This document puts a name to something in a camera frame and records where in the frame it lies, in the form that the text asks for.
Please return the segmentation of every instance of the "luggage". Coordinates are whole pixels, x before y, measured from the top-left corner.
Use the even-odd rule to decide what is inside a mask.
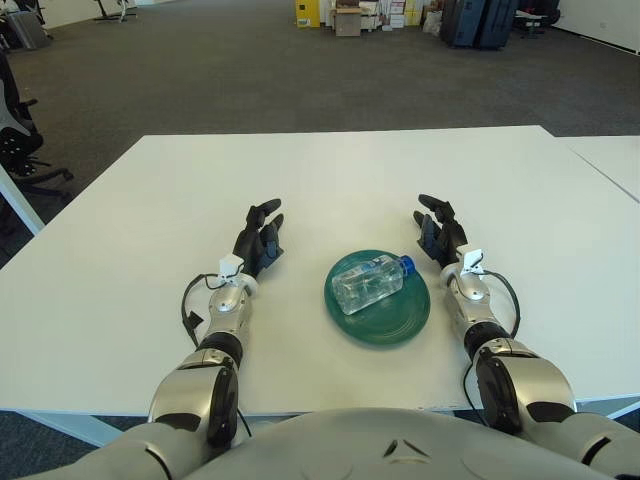
[[[22,46],[29,50],[46,47],[51,43],[34,12],[15,12],[8,16],[9,26],[16,32]]]
[[[487,0],[474,42],[476,48],[502,48],[509,40],[519,0]]]
[[[482,19],[485,0],[447,0],[440,38],[451,47],[471,47]]]

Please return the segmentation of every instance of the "floor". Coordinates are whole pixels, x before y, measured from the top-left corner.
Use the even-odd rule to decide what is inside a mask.
[[[45,137],[40,158],[73,171],[64,188],[74,194],[149,134],[525,124],[556,136],[640,134],[638,57],[558,30],[514,33],[496,52],[450,49],[418,28],[361,38],[298,30],[290,0],[138,11],[125,24],[55,29],[52,46],[9,56],[23,98],[40,100],[31,110]],[[62,208],[30,200],[45,222]],[[0,267],[30,238],[15,217],[8,226]],[[8,413],[0,438],[0,479],[91,448]]]

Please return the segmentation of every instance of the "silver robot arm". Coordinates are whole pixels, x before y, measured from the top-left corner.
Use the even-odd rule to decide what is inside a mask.
[[[279,206],[280,200],[271,200],[249,210],[234,253],[220,260],[209,327],[196,341],[196,351],[158,386],[149,423],[72,465],[29,478],[178,480],[229,450],[237,430],[238,370],[247,347],[251,295],[258,288],[255,278],[283,253],[278,230],[284,217],[264,225]]]
[[[562,372],[512,338],[495,318],[481,279],[482,250],[467,243],[451,205],[426,195],[420,202],[443,225],[414,213],[422,228],[418,243],[443,267],[447,310],[476,371],[489,426],[606,475],[640,475],[640,435],[606,417],[576,412]]]

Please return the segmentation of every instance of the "bottle cap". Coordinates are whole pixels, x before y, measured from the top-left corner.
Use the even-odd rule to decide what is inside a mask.
[[[400,265],[402,265],[402,270],[403,270],[403,274],[405,277],[411,275],[412,273],[415,273],[416,271],[416,266],[413,263],[413,260],[411,260],[411,257],[409,257],[408,255],[402,255],[398,261],[400,262]]]

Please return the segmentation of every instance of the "white wall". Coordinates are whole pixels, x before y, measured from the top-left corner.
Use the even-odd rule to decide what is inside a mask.
[[[135,0],[129,0],[129,5],[135,6]],[[80,22],[100,16],[98,2],[93,0],[40,0],[45,10],[42,12],[47,22],[47,28],[59,27],[68,23]],[[116,0],[102,0],[107,13],[116,13],[120,7]]]
[[[640,0],[560,0],[556,27],[640,50]]]

